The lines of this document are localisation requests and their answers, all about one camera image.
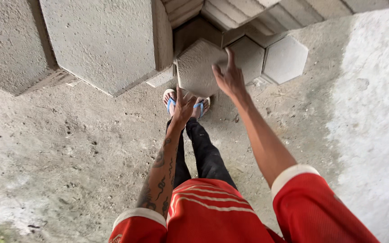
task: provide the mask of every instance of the hexagonal concrete paver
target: hexagonal concrete paver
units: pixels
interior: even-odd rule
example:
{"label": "hexagonal concrete paver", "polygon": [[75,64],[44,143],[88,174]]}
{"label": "hexagonal concrete paver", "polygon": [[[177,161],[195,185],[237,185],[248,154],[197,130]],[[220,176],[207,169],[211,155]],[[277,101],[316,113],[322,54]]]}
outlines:
{"label": "hexagonal concrete paver", "polygon": [[224,70],[227,53],[209,41],[197,40],[176,59],[179,86],[198,97],[212,96],[219,90],[211,69],[214,63]]}
{"label": "hexagonal concrete paver", "polygon": [[235,64],[242,70],[244,82],[259,77],[264,64],[265,49],[243,36],[229,46],[235,53]]}
{"label": "hexagonal concrete paver", "polygon": [[308,54],[307,47],[286,36],[267,48],[262,74],[277,84],[296,78],[303,74]]}

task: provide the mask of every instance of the black pants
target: black pants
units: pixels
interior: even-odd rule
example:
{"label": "black pants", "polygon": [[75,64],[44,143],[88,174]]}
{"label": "black pants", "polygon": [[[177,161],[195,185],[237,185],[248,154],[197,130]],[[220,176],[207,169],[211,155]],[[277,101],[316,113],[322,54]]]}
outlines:
{"label": "black pants", "polygon": [[[197,122],[195,118],[190,118],[185,128],[187,130],[188,137],[192,141],[198,177],[222,180],[237,189],[223,163],[219,150],[211,143],[210,136],[208,136],[207,131]],[[192,178],[187,165],[185,164],[184,140],[182,138],[183,132],[184,130],[181,131],[181,135],[179,136],[178,152],[176,153],[175,181],[173,184],[174,189],[186,180]]]}

